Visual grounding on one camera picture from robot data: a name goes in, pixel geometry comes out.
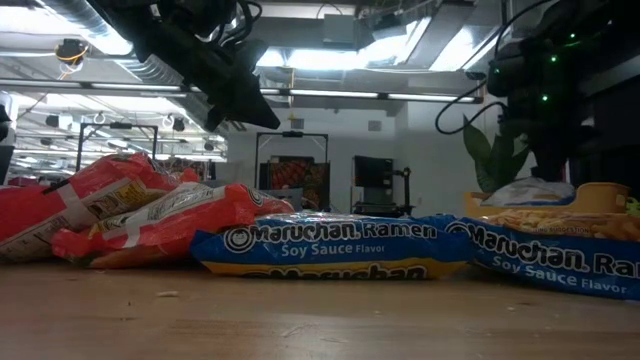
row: air duct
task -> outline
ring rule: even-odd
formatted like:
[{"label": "air duct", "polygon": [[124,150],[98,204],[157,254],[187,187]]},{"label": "air duct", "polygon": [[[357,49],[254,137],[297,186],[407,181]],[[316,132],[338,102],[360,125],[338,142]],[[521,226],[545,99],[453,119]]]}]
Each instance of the air duct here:
[{"label": "air duct", "polygon": [[[121,54],[123,49],[132,51],[131,45],[98,15],[87,0],[36,1],[52,15],[77,26],[81,35],[103,53],[112,55]],[[144,63],[140,63],[135,58],[117,60],[116,63],[144,83],[175,85],[182,82],[180,74],[153,55]],[[184,108],[191,118],[204,127],[210,106],[203,94],[188,94],[184,98],[169,98],[168,100]],[[220,126],[228,130],[226,124],[222,123]]]}]

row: wooden table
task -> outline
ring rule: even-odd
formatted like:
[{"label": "wooden table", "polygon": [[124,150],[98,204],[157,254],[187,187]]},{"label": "wooden table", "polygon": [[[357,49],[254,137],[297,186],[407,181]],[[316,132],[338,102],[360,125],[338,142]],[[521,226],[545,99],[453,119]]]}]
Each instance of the wooden table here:
[{"label": "wooden table", "polygon": [[3,267],[0,359],[640,358],[640,305],[500,282]]}]

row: red packaging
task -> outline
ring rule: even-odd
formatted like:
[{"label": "red packaging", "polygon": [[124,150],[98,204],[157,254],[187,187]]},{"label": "red packaging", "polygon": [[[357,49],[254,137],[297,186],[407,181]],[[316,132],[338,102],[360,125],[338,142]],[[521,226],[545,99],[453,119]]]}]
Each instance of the red packaging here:
[{"label": "red packaging", "polygon": [[55,255],[91,268],[124,268],[189,256],[196,230],[217,233],[256,216],[290,213],[283,200],[244,185],[185,183],[137,211],[100,221],[82,233],[59,231]]},{"label": "red packaging", "polygon": [[0,190],[0,263],[51,256],[51,238],[58,230],[84,230],[138,209],[178,184],[157,171],[146,154],[137,153],[105,156],[52,187]]}]

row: yellow container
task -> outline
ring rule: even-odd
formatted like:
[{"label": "yellow container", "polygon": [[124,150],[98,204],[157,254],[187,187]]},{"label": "yellow container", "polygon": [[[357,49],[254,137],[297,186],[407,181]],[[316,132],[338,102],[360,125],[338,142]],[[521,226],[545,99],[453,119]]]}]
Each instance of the yellow container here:
[{"label": "yellow container", "polygon": [[465,193],[467,217],[480,218],[496,215],[510,209],[568,211],[575,213],[625,213],[629,188],[615,183],[587,183],[578,188],[575,200],[561,206],[481,206],[489,197],[484,193]]}]

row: maruchan ramen package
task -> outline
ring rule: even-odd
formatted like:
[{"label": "maruchan ramen package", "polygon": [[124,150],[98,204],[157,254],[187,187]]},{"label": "maruchan ramen package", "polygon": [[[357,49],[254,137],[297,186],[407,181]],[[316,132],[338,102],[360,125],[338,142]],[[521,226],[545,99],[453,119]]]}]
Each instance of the maruchan ramen package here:
[{"label": "maruchan ramen package", "polygon": [[58,230],[83,230],[156,200],[178,184],[138,153],[105,156],[49,188],[2,189],[0,263],[51,256]]},{"label": "maruchan ramen package", "polygon": [[59,231],[53,252],[91,268],[125,268],[189,256],[196,230],[249,225],[256,216],[293,212],[289,203],[244,185],[184,183],[137,211],[102,220],[82,233]]},{"label": "maruchan ramen package", "polygon": [[191,254],[220,275],[291,279],[433,279],[472,258],[466,234],[420,221],[328,213],[265,216],[216,235]]},{"label": "maruchan ramen package", "polygon": [[558,290],[640,300],[636,228],[622,214],[518,211],[451,217],[444,231],[468,234],[484,267]]}]

